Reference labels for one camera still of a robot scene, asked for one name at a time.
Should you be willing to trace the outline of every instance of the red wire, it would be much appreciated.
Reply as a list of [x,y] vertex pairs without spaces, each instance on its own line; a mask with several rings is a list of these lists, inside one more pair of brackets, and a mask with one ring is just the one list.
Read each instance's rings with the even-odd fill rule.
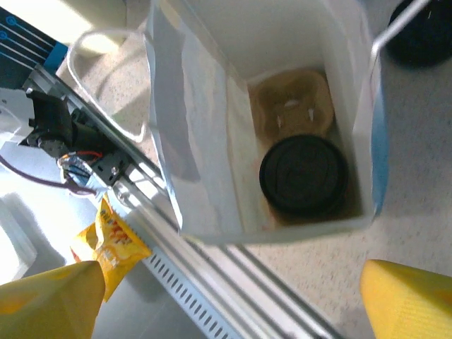
[[92,150],[81,150],[76,153],[77,155],[95,155],[96,157],[102,157],[102,153],[94,152]]

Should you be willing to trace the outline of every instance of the black lid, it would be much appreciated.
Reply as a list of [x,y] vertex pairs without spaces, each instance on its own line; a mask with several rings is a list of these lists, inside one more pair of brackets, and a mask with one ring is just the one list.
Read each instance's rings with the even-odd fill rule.
[[[413,0],[404,0],[392,23]],[[411,67],[435,66],[452,57],[452,1],[433,0],[387,45],[389,55]]]
[[347,164],[339,150],[318,136],[293,136],[275,144],[259,173],[268,202],[299,217],[331,212],[347,188]]

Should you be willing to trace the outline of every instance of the yellow snack bag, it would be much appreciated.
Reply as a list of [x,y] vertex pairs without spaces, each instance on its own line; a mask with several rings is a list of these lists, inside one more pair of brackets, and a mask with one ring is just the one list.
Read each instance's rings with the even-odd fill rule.
[[105,279],[105,301],[136,263],[151,255],[150,249],[112,209],[106,196],[102,198],[95,222],[77,235],[71,251],[77,262],[100,263]]

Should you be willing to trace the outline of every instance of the black object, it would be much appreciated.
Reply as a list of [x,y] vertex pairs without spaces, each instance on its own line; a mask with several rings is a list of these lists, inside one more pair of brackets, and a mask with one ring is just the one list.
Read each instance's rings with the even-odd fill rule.
[[108,186],[113,185],[130,165],[130,157],[122,150],[115,150],[91,165],[93,171]]
[[268,202],[280,212],[314,218],[333,212],[343,202],[347,163],[340,151],[322,138],[292,136],[268,151],[259,181]]
[[41,148],[55,159],[79,150],[105,154],[116,149],[107,137],[83,121],[81,112],[69,114],[66,100],[36,90],[27,96],[33,100],[35,118],[29,122],[33,132],[22,144]]
[[[392,23],[413,0],[393,12]],[[452,57],[452,0],[433,0],[388,44],[389,55],[413,68],[436,66]]]

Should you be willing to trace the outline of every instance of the paper bag handle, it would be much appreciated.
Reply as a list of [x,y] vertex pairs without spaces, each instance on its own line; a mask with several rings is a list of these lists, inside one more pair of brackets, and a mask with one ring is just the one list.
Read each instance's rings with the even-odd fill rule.
[[68,70],[69,73],[72,75],[72,78],[77,83],[78,87],[82,90],[83,94],[89,98],[91,104],[99,111],[100,114],[117,130],[119,131],[123,136],[131,139],[132,141],[135,141],[136,143],[140,143],[144,139],[146,126],[143,123],[141,125],[141,132],[138,135],[132,134],[131,132],[125,130],[122,128],[113,118],[111,118],[108,113],[102,108],[102,105],[98,102],[98,100],[95,98],[94,94],[91,93],[90,90],[86,88],[86,86],[83,84],[80,76],[77,74],[74,66],[74,57],[77,53],[77,50],[82,45],[83,41],[90,36],[93,35],[120,35],[123,37],[130,37],[134,36],[138,39],[143,39],[145,42],[148,42],[150,45],[153,45],[153,41],[145,32],[141,32],[139,30],[128,30],[123,28],[107,28],[107,29],[101,29],[101,30],[90,30],[85,33],[83,33],[70,47],[67,54],[67,63],[68,63]]

